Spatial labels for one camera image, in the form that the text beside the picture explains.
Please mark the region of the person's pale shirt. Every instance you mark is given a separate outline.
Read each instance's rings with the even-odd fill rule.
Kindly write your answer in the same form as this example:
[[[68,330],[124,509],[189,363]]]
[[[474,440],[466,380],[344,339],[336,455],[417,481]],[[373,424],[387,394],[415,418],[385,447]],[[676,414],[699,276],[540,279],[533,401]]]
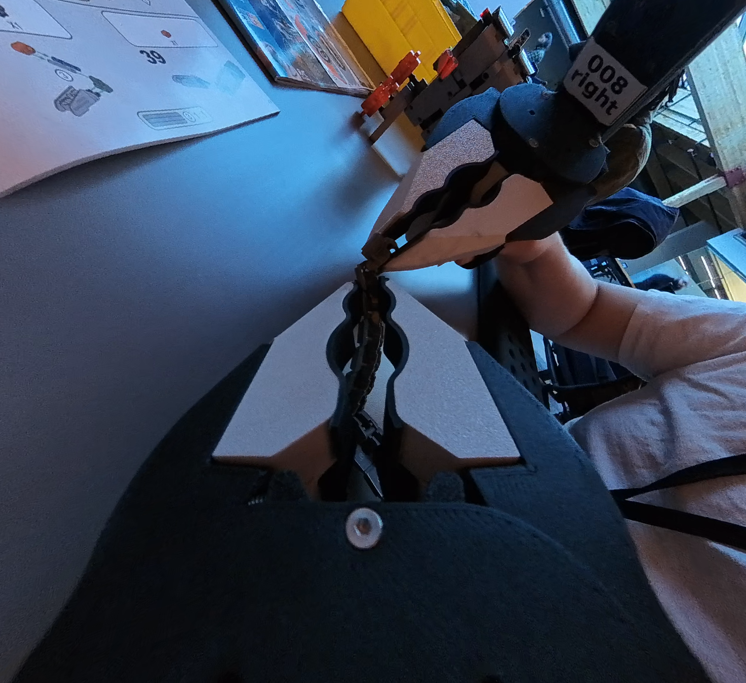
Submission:
[[[611,489],[744,454],[744,304],[643,292],[619,350],[647,381],[568,430]],[[712,681],[745,681],[745,558],[735,548],[628,522],[657,598]]]

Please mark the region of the open instruction booklet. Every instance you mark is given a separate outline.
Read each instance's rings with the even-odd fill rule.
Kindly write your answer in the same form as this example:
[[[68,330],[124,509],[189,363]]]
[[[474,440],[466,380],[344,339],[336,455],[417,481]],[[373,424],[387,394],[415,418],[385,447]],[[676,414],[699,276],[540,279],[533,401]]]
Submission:
[[[1,0],[1,194],[277,106],[185,0]]]

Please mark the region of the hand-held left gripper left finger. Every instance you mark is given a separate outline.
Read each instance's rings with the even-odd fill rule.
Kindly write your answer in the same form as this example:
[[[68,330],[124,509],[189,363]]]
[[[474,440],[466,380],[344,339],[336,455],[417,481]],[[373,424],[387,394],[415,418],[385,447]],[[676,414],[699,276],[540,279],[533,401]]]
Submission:
[[[343,284],[275,340],[213,450],[220,464],[293,471],[313,500],[335,463],[331,422],[354,350]]]

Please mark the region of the grey desk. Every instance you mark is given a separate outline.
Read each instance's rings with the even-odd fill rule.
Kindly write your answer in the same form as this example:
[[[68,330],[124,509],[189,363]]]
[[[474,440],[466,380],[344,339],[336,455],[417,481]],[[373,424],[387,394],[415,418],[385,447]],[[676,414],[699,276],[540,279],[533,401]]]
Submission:
[[[273,84],[213,0],[187,0],[280,109],[2,199],[2,681],[78,583],[173,425],[350,280],[422,146],[371,145],[359,101]]]

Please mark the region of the flat blue printed box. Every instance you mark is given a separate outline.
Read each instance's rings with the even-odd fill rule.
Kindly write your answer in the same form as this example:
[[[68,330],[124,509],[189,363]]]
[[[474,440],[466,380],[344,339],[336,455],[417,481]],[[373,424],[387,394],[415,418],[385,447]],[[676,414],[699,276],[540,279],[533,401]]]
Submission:
[[[366,98],[372,83],[316,0],[217,0],[278,84]]]

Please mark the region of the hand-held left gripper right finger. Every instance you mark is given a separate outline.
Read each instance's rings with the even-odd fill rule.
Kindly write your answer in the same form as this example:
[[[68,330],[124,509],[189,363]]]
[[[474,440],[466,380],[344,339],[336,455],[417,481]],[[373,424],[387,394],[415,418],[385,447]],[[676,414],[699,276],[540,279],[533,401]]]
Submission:
[[[383,281],[387,374],[381,487],[414,501],[437,473],[521,463],[466,339],[397,282]]]

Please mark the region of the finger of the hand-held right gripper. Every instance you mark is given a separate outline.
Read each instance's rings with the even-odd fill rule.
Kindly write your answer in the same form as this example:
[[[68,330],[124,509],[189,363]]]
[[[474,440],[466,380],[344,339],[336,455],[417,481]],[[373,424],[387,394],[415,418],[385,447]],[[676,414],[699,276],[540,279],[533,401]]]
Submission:
[[[487,128],[470,119],[420,153],[375,221],[363,255],[481,255],[497,247],[492,218],[503,167]]]
[[[541,184],[510,175],[489,204],[464,208],[448,225],[440,226],[446,219],[436,217],[434,211],[417,217],[405,233],[404,247],[378,271],[408,271],[450,262],[466,265],[503,246],[509,233],[553,204]]]

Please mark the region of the grey orange toy robot model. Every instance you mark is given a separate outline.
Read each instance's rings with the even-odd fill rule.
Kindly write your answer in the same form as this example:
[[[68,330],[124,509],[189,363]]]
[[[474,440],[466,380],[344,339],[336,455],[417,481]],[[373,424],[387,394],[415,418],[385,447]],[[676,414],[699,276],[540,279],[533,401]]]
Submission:
[[[420,53],[406,53],[388,78],[361,104],[363,117],[376,114],[382,117],[382,122],[369,134],[369,141],[377,142],[401,115],[427,138],[457,102],[490,87],[503,92],[529,81],[535,72],[524,50],[530,30],[524,30],[516,40],[511,37],[512,27],[499,7],[493,13],[482,12],[474,27],[434,61],[435,76],[431,81],[415,76]]]

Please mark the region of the yellow plastic bin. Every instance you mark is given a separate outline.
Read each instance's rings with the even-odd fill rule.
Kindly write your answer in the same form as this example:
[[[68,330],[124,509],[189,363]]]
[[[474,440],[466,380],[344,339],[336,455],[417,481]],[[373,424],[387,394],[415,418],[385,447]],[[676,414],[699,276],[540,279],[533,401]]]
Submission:
[[[346,0],[342,13],[383,72],[420,52],[414,74],[427,83],[436,77],[437,58],[461,38],[440,0]]]

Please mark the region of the grey track link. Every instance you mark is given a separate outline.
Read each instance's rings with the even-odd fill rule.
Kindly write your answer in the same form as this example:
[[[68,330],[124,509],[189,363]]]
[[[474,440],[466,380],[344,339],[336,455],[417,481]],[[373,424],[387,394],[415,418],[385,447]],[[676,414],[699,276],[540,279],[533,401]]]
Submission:
[[[362,249],[364,260],[355,267],[355,278],[361,290],[370,292],[378,286],[380,276],[386,263],[398,250],[394,239],[383,234],[373,234]]]

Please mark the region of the black perforated chair back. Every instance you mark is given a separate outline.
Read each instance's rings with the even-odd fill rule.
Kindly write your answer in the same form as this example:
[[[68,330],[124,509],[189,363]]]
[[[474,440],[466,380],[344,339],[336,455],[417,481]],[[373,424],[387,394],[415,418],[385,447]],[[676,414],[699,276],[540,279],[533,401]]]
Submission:
[[[500,283],[495,262],[490,260],[482,264],[476,272],[478,342],[519,384],[549,408],[529,326]]]

